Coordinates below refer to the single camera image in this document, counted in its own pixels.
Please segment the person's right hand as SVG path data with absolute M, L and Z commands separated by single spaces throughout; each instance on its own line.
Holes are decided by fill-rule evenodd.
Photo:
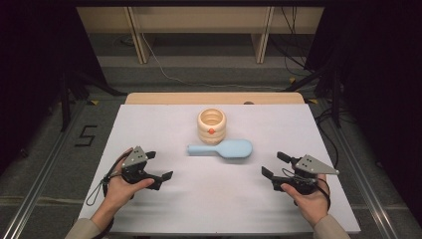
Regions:
M 314 193 L 302 195 L 286 183 L 281 185 L 282 189 L 298 204 L 301 214 L 311 227 L 313 227 L 319 219 L 328 215 L 328 198 L 330 192 L 324 174 L 319 174 L 317 176 L 317 186 L 318 190 Z

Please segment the metal floor rail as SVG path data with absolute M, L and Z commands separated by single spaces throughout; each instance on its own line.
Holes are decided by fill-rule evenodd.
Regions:
M 378 170 L 372 164 L 364 162 L 369 159 L 366 151 L 353 146 L 346 137 L 346 127 L 353 125 L 350 119 L 337 127 L 330 115 L 331 105 L 326 100 L 319 100 L 316 106 L 316 125 L 327 146 L 332 164 L 340 171 L 339 180 L 351 208 L 358 213 L 356 218 L 361 226 L 360 236 L 398 239 L 398 233 L 374 187 L 374 182 L 378 182 L 380 176 Z
M 71 133 L 77 119 L 81 115 L 85 105 L 85 101 L 76 101 L 74 111 L 71 113 L 72 117 L 69 124 L 59 132 L 53 146 L 49 150 L 47 158 L 44 160 L 37 176 L 31 183 L 29 191 L 21 200 L 18 210 L 12 217 L 5 233 L 2 235 L 3 239 L 19 239 L 36 206 L 39 196 L 44 190 L 46 183 L 58 162 L 58 158 L 62 148 L 64 147 L 65 141 L 69 137 L 69 134 Z

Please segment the cream ribbed cup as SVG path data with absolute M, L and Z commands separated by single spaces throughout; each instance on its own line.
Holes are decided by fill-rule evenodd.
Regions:
M 205 109 L 197 117 L 199 138 L 207 144 L 218 144 L 226 136 L 227 118 L 219 109 Z

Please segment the black metal stand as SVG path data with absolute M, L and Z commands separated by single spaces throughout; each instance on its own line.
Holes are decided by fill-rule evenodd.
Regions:
M 309 76 L 304 77 L 298 82 L 286 88 L 286 92 L 295 92 L 301 87 L 319 79 L 316 85 L 315 94 L 323 97 L 327 93 L 331 94 L 330 115 L 335 125 L 340 127 L 339 122 L 339 95 L 340 95 L 340 67 L 333 61 L 328 61 Z
M 112 96 L 126 96 L 126 93 L 113 89 L 105 81 L 100 81 L 80 71 L 63 73 L 59 79 L 59 83 L 62 106 L 62 131 L 68 128 L 72 119 L 69 93 L 72 93 L 77 100 L 86 100 L 90 96 L 86 85 L 93 85 Z

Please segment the wooden shelf unit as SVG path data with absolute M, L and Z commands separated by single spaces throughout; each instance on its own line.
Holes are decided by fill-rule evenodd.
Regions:
M 79 7 L 89 33 L 129 33 L 145 64 L 157 34 L 247 34 L 262 64 L 271 34 L 313 34 L 321 7 Z

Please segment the person's left hand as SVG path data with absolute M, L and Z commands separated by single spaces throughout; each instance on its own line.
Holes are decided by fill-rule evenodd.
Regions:
M 139 190 L 146 188 L 151 185 L 154 180 L 152 178 L 146 178 L 138 183 L 130 184 L 127 183 L 121 177 L 121 165 L 122 161 L 132 152 L 132 148 L 128 149 L 123 153 L 120 159 L 117 161 L 116 166 L 111 171 L 112 178 L 108 183 L 108 190 L 105 199 L 101 205 L 107 212 L 116 213 L 122 206 L 124 206 L 129 199 Z

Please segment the dark curtain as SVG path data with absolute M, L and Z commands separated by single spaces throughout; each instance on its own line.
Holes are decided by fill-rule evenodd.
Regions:
M 422 0 L 327 0 L 309 56 L 342 57 L 343 96 L 422 225 Z
M 106 81 L 75 7 L 0 0 L 0 174 L 76 73 Z

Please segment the light blue hairbrush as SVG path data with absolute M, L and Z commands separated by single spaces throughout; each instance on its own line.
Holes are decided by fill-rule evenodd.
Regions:
M 246 158 L 253 151 L 252 143 L 246 139 L 224 139 L 215 145 L 187 146 L 190 155 L 205 155 L 217 153 L 224 158 Z

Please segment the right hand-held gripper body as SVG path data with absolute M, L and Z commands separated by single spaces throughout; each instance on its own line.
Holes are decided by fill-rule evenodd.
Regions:
M 339 171 L 322 161 L 306 154 L 303 157 L 295 158 L 294 163 L 290 163 L 293 172 L 283 168 L 285 177 L 283 183 L 292 186 L 300 194 L 308 195 L 317 190 L 317 176 L 319 174 L 339 175 Z

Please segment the wooden table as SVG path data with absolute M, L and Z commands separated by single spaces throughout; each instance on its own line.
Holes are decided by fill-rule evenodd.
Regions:
M 132 93 L 127 105 L 301 105 L 299 93 Z

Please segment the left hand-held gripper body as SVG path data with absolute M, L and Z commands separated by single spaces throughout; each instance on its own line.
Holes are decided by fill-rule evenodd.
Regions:
M 148 173 L 144 171 L 144 168 L 148 161 L 145 151 L 140 146 L 136 146 L 121 165 L 122 178 L 130 184 L 147 178 Z

